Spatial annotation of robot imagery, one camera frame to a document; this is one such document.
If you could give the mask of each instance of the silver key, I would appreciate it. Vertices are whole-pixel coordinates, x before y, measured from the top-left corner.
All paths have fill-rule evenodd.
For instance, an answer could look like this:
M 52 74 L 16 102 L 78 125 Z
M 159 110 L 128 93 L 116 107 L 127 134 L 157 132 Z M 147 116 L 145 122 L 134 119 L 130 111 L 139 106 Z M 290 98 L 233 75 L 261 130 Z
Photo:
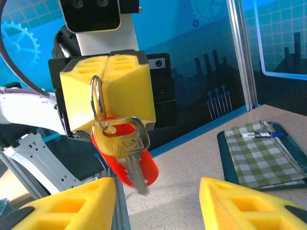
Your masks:
M 115 126 L 121 124 L 132 124 L 135 127 L 135 132 L 128 135 L 116 136 L 120 139 L 120 142 L 108 142 L 106 141 L 102 149 L 108 154 L 112 153 L 120 155 L 120 152 L 123 152 L 123 155 L 126 155 L 125 158 L 118 159 L 118 162 L 123 164 L 127 169 L 128 176 L 130 181 L 133 183 L 134 187 L 137 189 L 138 193 L 145 195 L 148 193 L 148 188 L 144 179 L 144 175 L 139 163 L 141 153 L 147 150 L 150 146 L 150 140 L 146 128 L 141 120 L 136 117 L 112 119 L 105 121 L 107 126 Z M 106 139 L 114 138 L 103 132 Z

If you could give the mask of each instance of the yellow foam block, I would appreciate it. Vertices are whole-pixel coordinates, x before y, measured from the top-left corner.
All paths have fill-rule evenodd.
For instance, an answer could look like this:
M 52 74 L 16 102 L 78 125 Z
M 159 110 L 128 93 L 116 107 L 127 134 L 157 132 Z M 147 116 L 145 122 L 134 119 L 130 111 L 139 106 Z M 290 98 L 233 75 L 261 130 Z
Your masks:
M 72 60 L 60 73 L 65 106 L 71 131 L 91 132 L 94 116 L 91 107 L 90 82 L 94 75 L 102 76 L 108 56 L 91 57 L 80 61 Z M 96 113 L 98 110 L 94 93 Z
M 156 122 L 149 64 L 134 55 L 110 56 L 102 77 L 108 117 L 139 117 L 144 125 Z
M 201 179 L 200 203 L 206 230 L 307 229 L 284 207 L 297 204 L 218 179 Z
M 101 178 L 26 204 L 35 210 L 13 230 L 111 230 L 115 201 L 114 179 Z

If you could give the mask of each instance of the key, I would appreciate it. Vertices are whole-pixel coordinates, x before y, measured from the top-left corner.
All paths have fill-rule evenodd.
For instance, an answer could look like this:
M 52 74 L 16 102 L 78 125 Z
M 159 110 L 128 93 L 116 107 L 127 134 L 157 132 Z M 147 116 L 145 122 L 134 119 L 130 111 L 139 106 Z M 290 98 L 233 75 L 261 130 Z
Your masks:
M 133 132 L 118 135 L 117 129 L 128 124 L 133 126 Z M 116 157 L 118 162 L 127 169 L 129 179 L 138 193 L 147 194 L 147 185 L 139 163 L 141 153 L 150 146 L 145 126 L 135 117 L 102 121 L 101 125 L 108 126 L 108 129 L 102 131 L 98 126 L 93 127 L 92 133 L 96 146 L 104 154 Z

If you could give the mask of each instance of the key blade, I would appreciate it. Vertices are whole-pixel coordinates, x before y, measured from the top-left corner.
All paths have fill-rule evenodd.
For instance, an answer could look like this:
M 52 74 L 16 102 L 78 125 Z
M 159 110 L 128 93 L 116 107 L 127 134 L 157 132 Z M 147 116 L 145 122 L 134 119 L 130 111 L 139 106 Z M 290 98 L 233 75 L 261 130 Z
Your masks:
M 129 155 L 126 158 L 126 166 L 128 175 L 134 187 L 140 195 L 148 194 L 148 188 L 139 161 L 134 155 Z

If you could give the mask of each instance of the red plastic key head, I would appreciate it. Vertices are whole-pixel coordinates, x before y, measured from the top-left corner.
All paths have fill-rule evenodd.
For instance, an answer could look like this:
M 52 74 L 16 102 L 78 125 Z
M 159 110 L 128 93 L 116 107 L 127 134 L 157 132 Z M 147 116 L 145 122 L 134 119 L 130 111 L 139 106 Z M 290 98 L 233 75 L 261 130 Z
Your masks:
M 115 119 L 114 117 L 108 117 L 104 118 L 103 120 L 109 120 L 109 119 Z M 114 128 L 116 129 L 116 133 L 109 134 L 109 136 L 117 136 L 117 135 L 127 135 L 131 134 L 135 131 L 135 127 L 132 124 L 121 124 L 121 125 L 114 125 Z M 133 187 L 133 184 L 129 180 L 128 173 L 126 168 L 118 162 L 116 157 L 109 156 L 104 154 L 98 147 L 97 142 L 95 140 L 93 132 L 91 133 L 91 139 L 92 143 L 96 147 L 96 149 L 99 151 L 99 153 L 103 156 L 103 158 L 106 160 L 110 168 L 113 170 L 115 175 L 125 184 Z M 151 185 L 155 180 L 158 178 L 159 170 L 154 163 L 153 158 L 150 155 L 150 152 L 148 150 L 145 150 L 141 153 L 141 159 L 140 159 L 140 166 L 143 171 L 143 175 L 146 181 L 147 186 Z

